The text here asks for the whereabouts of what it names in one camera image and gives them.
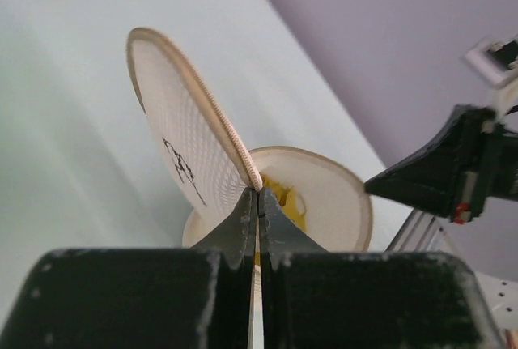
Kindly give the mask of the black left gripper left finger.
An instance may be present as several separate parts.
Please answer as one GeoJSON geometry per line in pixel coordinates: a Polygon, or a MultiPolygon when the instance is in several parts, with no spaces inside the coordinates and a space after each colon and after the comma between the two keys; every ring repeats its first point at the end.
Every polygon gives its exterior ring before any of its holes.
{"type": "Polygon", "coordinates": [[[257,194],[190,248],[55,249],[29,271],[4,348],[249,348],[257,194]]]}

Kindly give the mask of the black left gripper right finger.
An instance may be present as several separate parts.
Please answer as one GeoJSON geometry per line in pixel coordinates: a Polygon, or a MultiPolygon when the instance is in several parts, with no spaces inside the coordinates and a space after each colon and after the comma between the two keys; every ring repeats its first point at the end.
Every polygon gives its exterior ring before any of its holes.
{"type": "Polygon", "coordinates": [[[474,272],[431,253],[331,253],[258,196],[267,348],[501,348],[474,272]]]}

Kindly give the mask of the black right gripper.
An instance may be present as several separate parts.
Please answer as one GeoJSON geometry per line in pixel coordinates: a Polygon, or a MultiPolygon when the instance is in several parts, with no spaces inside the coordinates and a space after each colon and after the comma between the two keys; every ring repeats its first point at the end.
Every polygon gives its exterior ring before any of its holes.
{"type": "Polygon", "coordinates": [[[457,105],[430,142],[364,186],[370,195],[469,222],[487,197],[517,201],[517,132],[497,123],[493,109],[457,105]]]}

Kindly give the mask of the yellow bra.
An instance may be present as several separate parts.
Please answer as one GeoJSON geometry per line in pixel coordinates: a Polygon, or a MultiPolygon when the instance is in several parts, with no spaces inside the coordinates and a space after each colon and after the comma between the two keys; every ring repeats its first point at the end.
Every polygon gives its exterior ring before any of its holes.
{"type": "Polygon", "coordinates": [[[307,231],[307,209],[303,197],[293,185],[284,185],[261,173],[263,186],[274,194],[282,213],[302,232],[307,231]]]}

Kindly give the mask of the beige mesh laundry bag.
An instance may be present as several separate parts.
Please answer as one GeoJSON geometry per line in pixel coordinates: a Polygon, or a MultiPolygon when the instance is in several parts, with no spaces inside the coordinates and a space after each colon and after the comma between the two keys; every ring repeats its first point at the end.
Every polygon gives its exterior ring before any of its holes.
{"type": "Polygon", "coordinates": [[[372,201],[349,169],[297,147],[249,150],[201,76],[164,34],[135,28],[126,41],[134,92],[173,180],[192,206],[182,236],[191,247],[221,224],[261,173],[303,197],[307,231],[330,252],[364,252],[372,238],[372,201]]]}

